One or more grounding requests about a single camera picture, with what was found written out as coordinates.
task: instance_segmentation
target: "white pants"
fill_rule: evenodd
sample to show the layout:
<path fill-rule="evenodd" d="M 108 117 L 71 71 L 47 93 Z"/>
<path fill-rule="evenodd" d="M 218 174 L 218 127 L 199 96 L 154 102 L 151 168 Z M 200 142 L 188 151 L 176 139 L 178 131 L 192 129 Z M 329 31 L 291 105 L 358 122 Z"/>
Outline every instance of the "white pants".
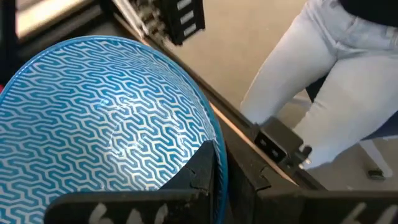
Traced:
<path fill-rule="evenodd" d="M 331 162 L 398 110 L 398 29 L 310 0 L 262 65 L 241 104 L 253 123 L 276 114 L 326 75 L 294 131 L 313 147 L 312 168 Z"/>

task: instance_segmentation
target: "blue bowl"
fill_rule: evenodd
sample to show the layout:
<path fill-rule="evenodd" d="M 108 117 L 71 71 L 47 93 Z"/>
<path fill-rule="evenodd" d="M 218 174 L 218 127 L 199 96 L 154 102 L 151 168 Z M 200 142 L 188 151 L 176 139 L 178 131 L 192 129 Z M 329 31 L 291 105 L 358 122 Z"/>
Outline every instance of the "blue bowl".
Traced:
<path fill-rule="evenodd" d="M 42 223 L 69 192 L 157 190 L 209 139 L 221 223 L 224 141 L 195 82 L 129 39 L 64 41 L 27 62 L 0 95 L 0 222 Z"/>

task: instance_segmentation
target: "black shirt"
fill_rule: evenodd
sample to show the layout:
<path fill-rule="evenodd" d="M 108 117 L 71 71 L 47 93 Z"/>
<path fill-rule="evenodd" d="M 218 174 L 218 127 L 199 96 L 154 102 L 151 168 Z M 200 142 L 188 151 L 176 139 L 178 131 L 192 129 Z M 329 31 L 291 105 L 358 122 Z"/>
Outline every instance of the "black shirt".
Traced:
<path fill-rule="evenodd" d="M 398 0 L 339 0 L 352 15 L 367 21 L 398 27 Z"/>

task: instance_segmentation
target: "person's leg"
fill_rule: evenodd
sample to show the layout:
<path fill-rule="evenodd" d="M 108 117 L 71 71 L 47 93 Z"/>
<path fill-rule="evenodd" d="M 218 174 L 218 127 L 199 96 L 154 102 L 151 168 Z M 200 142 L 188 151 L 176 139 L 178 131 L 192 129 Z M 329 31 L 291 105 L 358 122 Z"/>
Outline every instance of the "person's leg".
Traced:
<path fill-rule="evenodd" d="M 380 51 L 336 62 L 294 131 L 313 147 L 311 164 L 331 162 L 398 110 L 398 53 Z"/>
<path fill-rule="evenodd" d="M 336 58 L 304 8 L 267 57 L 246 93 L 241 112 L 261 124 L 306 86 L 326 75 Z"/>

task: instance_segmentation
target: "blue and white patterned bowl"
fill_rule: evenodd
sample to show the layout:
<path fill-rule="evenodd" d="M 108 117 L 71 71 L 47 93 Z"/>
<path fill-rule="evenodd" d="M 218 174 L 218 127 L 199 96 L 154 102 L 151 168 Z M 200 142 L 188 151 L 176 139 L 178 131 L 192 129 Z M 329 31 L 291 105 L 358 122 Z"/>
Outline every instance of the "blue and white patterned bowl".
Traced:
<path fill-rule="evenodd" d="M 69 192 L 157 190 L 209 139 L 218 156 L 216 214 L 223 214 L 221 130 L 181 68 L 119 37 L 54 45 L 0 96 L 0 223 L 42 223 L 46 206 Z"/>

